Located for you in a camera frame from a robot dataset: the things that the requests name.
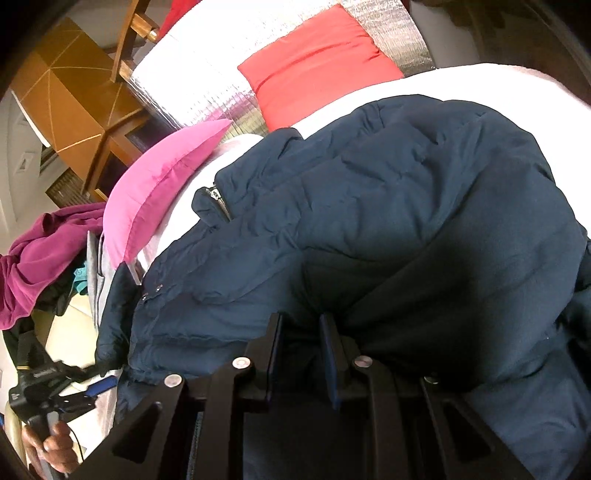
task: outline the teal cloth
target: teal cloth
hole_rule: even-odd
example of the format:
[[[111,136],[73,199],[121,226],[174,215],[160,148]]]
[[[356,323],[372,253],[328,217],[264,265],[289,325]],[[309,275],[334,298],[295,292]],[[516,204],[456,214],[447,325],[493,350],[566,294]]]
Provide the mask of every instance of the teal cloth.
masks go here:
[[[86,261],[84,266],[74,271],[74,288],[80,295],[88,295],[88,279],[86,277]]]

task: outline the wooden chair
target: wooden chair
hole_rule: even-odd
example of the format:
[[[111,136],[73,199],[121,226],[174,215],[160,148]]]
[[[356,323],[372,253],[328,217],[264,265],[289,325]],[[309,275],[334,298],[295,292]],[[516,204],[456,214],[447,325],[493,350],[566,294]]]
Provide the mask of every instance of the wooden chair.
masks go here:
[[[131,0],[121,34],[117,44],[115,62],[111,73],[113,82],[124,80],[129,82],[131,74],[134,71],[135,63],[133,61],[133,50],[136,37],[156,43],[160,28],[156,22],[148,17],[145,12],[150,4],[150,0]]]

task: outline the jacket sleeve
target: jacket sleeve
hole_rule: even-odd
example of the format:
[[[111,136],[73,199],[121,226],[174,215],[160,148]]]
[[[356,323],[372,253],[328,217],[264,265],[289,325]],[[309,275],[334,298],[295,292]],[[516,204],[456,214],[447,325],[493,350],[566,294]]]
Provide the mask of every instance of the jacket sleeve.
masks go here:
[[[120,369],[127,363],[131,325],[140,293],[140,286],[123,262],[113,277],[96,343],[95,361],[101,364],[103,372]]]

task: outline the black bracket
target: black bracket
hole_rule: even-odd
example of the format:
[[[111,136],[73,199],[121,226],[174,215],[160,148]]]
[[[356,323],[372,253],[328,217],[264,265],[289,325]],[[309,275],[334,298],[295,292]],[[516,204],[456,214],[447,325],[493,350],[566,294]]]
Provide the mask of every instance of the black bracket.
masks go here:
[[[242,479],[243,414],[268,410],[282,326],[273,314],[265,336],[213,375],[169,375],[70,479]]]
[[[507,446],[435,377],[404,378],[360,355],[331,314],[320,318],[329,397],[335,408],[368,406],[370,480],[533,480]]]

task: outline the hand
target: hand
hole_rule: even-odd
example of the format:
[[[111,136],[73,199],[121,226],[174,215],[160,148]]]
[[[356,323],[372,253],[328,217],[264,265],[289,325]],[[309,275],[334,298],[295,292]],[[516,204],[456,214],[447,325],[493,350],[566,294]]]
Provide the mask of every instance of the hand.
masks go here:
[[[74,451],[74,442],[70,438],[70,427],[62,421],[56,423],[52,436],[41,442],[33,429],[25,426],[22,430],[22,441],[33,467],[41,478],[44,478],[40,458],[61,473],[72,473],[78,467],[78,457]]]

